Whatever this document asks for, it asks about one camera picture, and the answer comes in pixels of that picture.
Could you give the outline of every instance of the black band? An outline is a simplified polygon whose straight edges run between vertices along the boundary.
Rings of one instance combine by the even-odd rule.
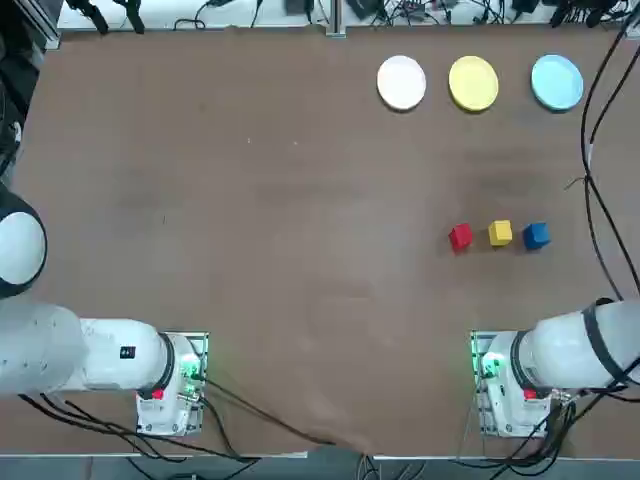
[[[638,384],[628,375],[624,374],[624,370],[620,368],[620,365],[618,365],[617,362],[613,359],[613,357],[611,356],[611,352],[609,352],[609,349],[605,344],[604,338],[602,338],[602,332],[600,332],[600,326],[598,325],[598,321],[596,320],[596,308],[601,305],[607,305],[609,303],[613,303],[613,300],[611,300],[610,298],[599,298],[582,311],[582,317],[584,318],[584,329],[587,332],[587,338],[591,343],[593,353],[596,354],[596,357],[598,357],[598,360],[605,368],[605,370],[609,372],[609,375],[611,375],[614,379],[620,379],[621,382],[631,381]]]
[[[158,332],[158,336],[164,341],[164,344],[167,348],[167,364],[164,367],[162,376],[155,383],[155,385],[149,388],[145,388],[144,390],[138,390],[138,395],[140,395],[140,397],[145,400],[151,399],[152,393],[156,390],[164,390],[165,388],[167,388],[167,385],[169,385],[171,377],[173,376],[173,369],[175,368],[176,355],[175,349],[173,348],[173,343],[171,343],[171,339],[164,332]]]
[[[524,373],[522,366],[520,365],[520,344],[522,339],[529,332],[529,330],[523,330],[516,333],[516,338],[511,343],[511,351],[509,356],[511,357],[511,370],[513,376],[523,390],[535,390],[536,386],[531,383],[527,375]]]

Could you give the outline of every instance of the yellow plate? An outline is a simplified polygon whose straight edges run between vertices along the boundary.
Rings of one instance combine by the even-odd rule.
[[[498,76],[489,62],[480,57],[461,57],[449,70],[449,90],[465,110],[480,112],[498,96]]]

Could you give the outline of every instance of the cube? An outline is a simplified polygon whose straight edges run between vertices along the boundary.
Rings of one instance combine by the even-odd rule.
[[[532,223],[522,231],[522,238],[527,250],[539,250],[551,242],[546,223]]]
[[[494,247],[504,247],[513,239],[511,222],[509,220],[496,220],[489,225],[489,242]]]
[[[449,240],[451,240],[451,248],[453,248],[454,252],[464,250],[471,245],[473,234],[469,224],[461,223],[460,225],[453,227],[453,230],[451,230],[451,233],[449,234]]]

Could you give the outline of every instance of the red cube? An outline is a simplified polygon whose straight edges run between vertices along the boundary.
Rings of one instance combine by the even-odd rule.
[[[471,233],[471,227],[468,223],[461,223],[456,225],[449,234],[449,240],[451,240],[451,247],[454,252],[464,250],[471,245],[473,234]]]

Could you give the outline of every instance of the blue plate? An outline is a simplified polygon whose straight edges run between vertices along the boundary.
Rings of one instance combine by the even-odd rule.
[[[562,55],[545,55],[531,69],[531,88],[545,107],[563,112],[578,104],[584,82],[571,60]]]

